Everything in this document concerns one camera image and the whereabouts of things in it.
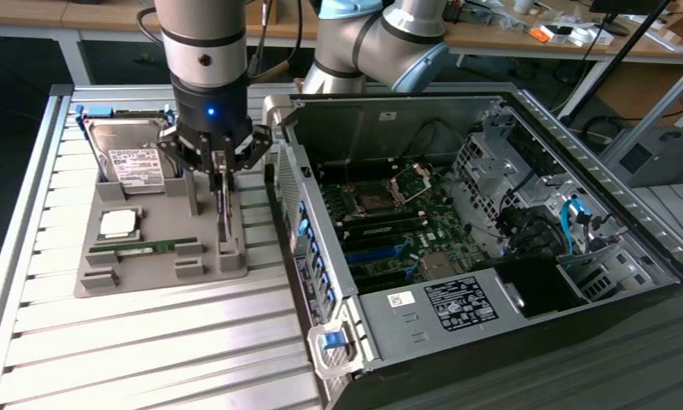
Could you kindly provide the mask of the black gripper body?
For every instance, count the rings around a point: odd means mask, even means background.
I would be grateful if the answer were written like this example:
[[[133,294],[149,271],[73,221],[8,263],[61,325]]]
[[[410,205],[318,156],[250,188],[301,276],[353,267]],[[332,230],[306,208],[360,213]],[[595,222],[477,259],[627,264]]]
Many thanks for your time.
[[[170,75],[178,108],[177,130],[193,145],[200,135],[208,134],[212,147],[232,144],[237,148],[252,133],[253,125],[248,113],[248,75],[218,87],[188,85]]]

